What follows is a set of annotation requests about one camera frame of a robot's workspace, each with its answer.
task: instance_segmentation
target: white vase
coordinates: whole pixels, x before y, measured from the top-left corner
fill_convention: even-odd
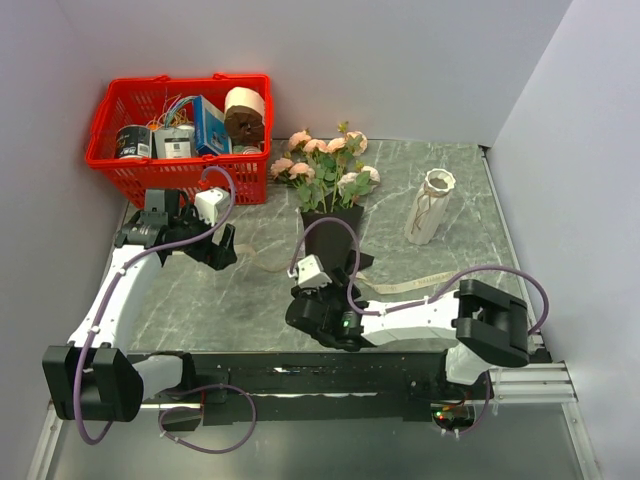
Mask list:
[[[455,184],[453,175],[442,168],[427,172],[404,227],[407,240],[417,245],[429,243],[442,221]]]

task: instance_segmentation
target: red basket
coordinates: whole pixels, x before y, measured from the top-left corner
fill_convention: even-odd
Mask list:
[[[181,159],[115,159],[116,134],[126,125],[146,125],[162,114],[165,100],[175,95],[204,95],[224,111],[224,99],[234,87],[258,92],[265,101],[265,139],[262,153],[249,155],[205,155]],[[100,170],[138,208],[144,206],[148,188],[178,188],[193,201],[201,188],[202,170],[211,165],[225,168],[236,186],[237,204],[264,203],[267,200],[267,160],[271,151],[273,100],[266,75],[224,75],[212,78],[171,79],[127,78],[111,82],[91,125],[91,142],[85,159]],[[228,190],[222,174],[212,173],[208,187]]]

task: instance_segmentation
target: marble table surface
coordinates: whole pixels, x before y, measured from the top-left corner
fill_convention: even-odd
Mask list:
[[[286,142],[275,141],[272,161]],[[370,141],[361,157],[375,166],[382,183],[360,201],[362,251],[375,256],[365,271],[374,283],[400,283],[473,265],[513,266],[482,151],[475,145]],[[451,171],[456,188],[435,237],[427,245],[409,243],[403,227],[425,173],[436,167]],[[291,259],[302,232],[295,209],[297,194],[269,183],[263,205],[238,206],[230,222],[236,244],[250,244],[259,262],[279,266]],[[504,273],[477,275],[489,284],[522,297],[517,279]],[[289,327],[284,314],[291,301],[291,280],[284,271],[269,273],[249,255],[215,272],[185,255],[170,257],[148,292],[132,334],[132,351],[322,351],[315,340]],[[362,286],[363,298],[398,301],[430,295],[429,287],[395,295],[378,295]],[[440,350],[426,341],[394,342],[385,350]]]

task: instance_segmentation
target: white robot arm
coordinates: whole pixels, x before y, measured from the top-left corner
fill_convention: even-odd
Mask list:
[[[472,385],[492,365],[523,367],[527,352],[527,306],[524,301],[477,280],[463,280],[460,289],[437,301],[412,308],[416,302],[357,302],[355,312],[346,300],[347,279],[332,279],[320,260],[309,255],[293,273],[294,300],[286,321],[327,347],[358,351],[396,340],[446,339],[446,381]],[[353,289],[354,298],[360,296]]]
[[[180,198],[185,205],[180,208]],[[82,411],[87,420],[130,421],[143,400],[194,377],[189,354],[158,354],[131,365],[126,359],[133,322],[139,316],[145,294],[164,265],[171,249],[143,256],[124,273],[123,265],[145,249],[191,239],[208,231],[216,223],[218,206],[229,194],[222,189],[200,192],[194,204],[178,190],[148,190],[145,209],[137,212],[116,235],[116,248],[100,291],[80,326],[67,345],[49,347],[43,358],[45,377],[51,397],[63,419],[72,419],[74,370],[79,351],[89,345],[88,365],[82,379]],[[195,260],[220,270],[235,263],[235,229],[227,224],[222,240],[213,243],[213,235],[180,248]],[[123,274],[110,296],[114,276]],[[93,327],[100,305],[107,301],[102,321]]]

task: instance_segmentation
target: black can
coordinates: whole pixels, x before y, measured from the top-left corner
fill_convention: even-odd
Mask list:
[[[118,130],[116,158],[151,158],[151,129],[127,125]]]

